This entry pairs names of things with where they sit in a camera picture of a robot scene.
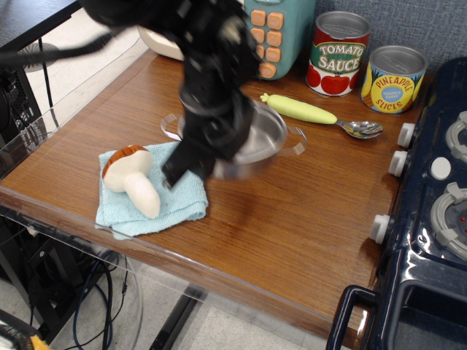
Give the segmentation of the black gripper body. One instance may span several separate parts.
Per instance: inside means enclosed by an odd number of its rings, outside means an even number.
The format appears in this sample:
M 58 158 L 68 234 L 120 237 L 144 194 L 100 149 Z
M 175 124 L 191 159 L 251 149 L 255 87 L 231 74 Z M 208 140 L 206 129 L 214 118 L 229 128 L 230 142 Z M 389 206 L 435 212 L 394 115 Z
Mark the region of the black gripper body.
M 199 147 L 203 155 L 230 160 L 246 142 L 255 107 L 245 95 L 234 94 L 213 106 L 202 106 L 184 96 L 182 105 L 182 139 Z

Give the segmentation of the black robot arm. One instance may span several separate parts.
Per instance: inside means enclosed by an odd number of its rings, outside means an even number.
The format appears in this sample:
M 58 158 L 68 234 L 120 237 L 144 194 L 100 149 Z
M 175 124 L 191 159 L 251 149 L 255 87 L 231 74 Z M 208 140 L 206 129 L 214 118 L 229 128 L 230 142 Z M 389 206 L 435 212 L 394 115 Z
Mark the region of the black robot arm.
M 180 100 L 182 140 L 163 164 L 172 188 L 191 171 L 208 178 L 218 160 L 231 160 L 246 142 L 253 106 L 241 91 L 260 58 L 238 1 L 81 1 L 110 28 L 141 26 L 166 37 L 184 57 Z

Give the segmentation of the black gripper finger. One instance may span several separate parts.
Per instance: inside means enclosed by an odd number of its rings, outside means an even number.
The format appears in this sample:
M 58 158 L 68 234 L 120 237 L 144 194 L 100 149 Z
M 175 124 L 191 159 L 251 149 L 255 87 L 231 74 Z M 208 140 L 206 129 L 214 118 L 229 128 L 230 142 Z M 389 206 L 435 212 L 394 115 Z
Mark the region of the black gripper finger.
M 172 189 L 187 171 L 204 180 L 202 151 L 194 143 L 181 141 L 162 166 L 164 186 Z
M 213 157 L 195 156 L 193 161 L 193 173 L 200 179 L 208 179 L 212 175 L 215 161 Z

